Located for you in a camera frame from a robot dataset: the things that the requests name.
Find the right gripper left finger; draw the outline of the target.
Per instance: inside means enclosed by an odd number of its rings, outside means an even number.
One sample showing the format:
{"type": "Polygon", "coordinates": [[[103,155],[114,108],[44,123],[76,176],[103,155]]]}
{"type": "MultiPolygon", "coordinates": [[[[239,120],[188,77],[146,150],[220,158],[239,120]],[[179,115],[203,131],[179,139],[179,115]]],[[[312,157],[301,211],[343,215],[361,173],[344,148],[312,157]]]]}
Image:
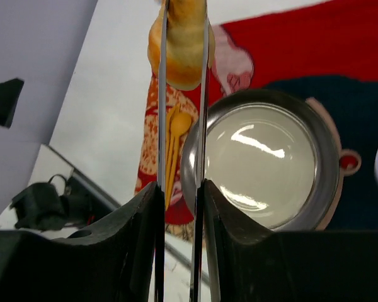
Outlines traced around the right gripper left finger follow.
{"type": "Polygon", "coordinates": [[[0,230],[0,301],[162,301],[163,204],[151,182],[67,238],[0,230]]]}

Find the striped twisted bread roll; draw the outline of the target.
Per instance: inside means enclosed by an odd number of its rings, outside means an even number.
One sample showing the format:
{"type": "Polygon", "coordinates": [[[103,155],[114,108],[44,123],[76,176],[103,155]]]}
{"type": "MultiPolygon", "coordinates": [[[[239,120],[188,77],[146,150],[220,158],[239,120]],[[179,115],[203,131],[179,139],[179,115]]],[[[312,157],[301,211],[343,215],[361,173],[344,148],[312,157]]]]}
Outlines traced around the striped twisted bread roll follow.
{"type": "MultiPolygon", "coordinates": [[[[158,76],[164,7],[149,31],[147,57],[158,76]]],[[[207,1],[169,1],[166,34],[166,82],[182,91],[191,91],[202,79],[203,29],[207,1]]],[[[209,68],[214,62],[215,37],[209,22],[209,68]]]]}

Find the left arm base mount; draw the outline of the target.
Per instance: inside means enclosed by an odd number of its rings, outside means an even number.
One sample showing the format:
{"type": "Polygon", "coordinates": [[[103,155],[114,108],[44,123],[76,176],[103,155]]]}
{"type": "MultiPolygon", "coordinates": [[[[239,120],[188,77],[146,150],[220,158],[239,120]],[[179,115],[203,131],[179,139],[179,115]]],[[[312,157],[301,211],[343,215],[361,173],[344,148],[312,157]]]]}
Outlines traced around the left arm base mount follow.
{"type": "Polygon", "coordinates": [[[10,204],[17,217],[16,229],[42,232],[83,228],[119,207],[113,198],[77,172],[69,178],[55,174],[47,182],[35,182],[18,193],[10,204]]]}

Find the metal tongs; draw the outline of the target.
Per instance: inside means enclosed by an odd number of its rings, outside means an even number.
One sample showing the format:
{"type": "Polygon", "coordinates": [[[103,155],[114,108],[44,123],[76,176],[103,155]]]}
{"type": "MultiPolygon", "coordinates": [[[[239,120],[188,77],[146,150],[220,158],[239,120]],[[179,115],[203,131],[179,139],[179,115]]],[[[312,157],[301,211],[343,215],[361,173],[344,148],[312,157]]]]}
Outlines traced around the metal tongs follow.
{"type": "MultiPolygon", "coordinates": [[[[167,88],[172,87],[166,82],[166,34],[169,1],[166,1],[161,31],[160,62],[158,69],[158,171],[157,183],[164,200],[166,192],[166,108],[167,88]]],[[[207,116],[209,107],[209,16],[206,7],[203,29],[203,64],[202,79],[198,87],[199,108],[198,120],[193,121],[190,129],[180,137],[180,147],[176,171],[180,171],[182,190],[188,207],[193,214],[193,247],[190,277],[190,301],[201,300],[202,287],[202,254],[203,254],[203,218],[205,208],[205,145],[207,136],[207,116]]]]}

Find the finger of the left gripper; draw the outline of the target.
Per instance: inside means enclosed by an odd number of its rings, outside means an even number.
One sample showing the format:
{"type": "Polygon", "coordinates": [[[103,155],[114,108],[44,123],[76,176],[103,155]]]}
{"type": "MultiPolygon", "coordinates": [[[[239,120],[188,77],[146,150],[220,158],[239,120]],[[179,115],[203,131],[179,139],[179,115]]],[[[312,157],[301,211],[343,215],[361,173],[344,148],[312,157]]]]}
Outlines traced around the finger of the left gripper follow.
{"type": "Polygon", "coordinates": [[[18,98],[24,86],[24,80],[10,79],[0,83],[0,126],[10,128],[13,123],[18,98]]]}

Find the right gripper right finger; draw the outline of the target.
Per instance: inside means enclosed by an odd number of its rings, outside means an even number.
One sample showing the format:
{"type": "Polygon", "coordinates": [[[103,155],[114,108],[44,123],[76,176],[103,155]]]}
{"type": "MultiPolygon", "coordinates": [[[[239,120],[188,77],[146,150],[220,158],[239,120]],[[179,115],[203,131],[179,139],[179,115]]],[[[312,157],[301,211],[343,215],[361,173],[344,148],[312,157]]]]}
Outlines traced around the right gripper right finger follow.
{"type": "Polygon", "coordinates": [[[378,232],[273,232],[205,182],[212,301],[378,301],[378,232]]]}

